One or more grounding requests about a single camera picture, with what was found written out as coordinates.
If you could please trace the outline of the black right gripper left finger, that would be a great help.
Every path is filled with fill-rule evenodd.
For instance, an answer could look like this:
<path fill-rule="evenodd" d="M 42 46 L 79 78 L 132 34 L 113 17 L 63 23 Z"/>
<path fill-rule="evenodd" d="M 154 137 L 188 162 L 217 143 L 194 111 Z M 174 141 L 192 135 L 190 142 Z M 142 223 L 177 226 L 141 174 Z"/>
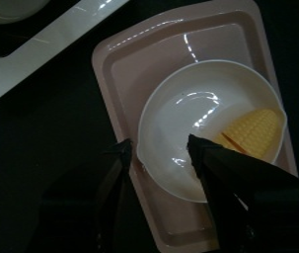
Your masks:
<path fill-rule="evenodd" d="M 106 154 L 115 156 L 115 162 L 97 192 L 97 251 L 114 253 L 113 243 L 119 205 L 125 198 L 126 182 L 133 162 L 133 141 L 128 138 L 107 148 Z"/>

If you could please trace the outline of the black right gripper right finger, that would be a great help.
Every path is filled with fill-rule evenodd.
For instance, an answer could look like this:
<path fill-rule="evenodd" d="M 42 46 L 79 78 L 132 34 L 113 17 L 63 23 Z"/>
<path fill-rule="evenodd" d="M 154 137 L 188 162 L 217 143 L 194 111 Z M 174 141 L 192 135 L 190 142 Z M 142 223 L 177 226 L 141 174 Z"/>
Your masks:
<path fill-rule="evenodd" d="M 188 150 L 222 253 L 299 253 L 299 179 L 196 135 Z"/>

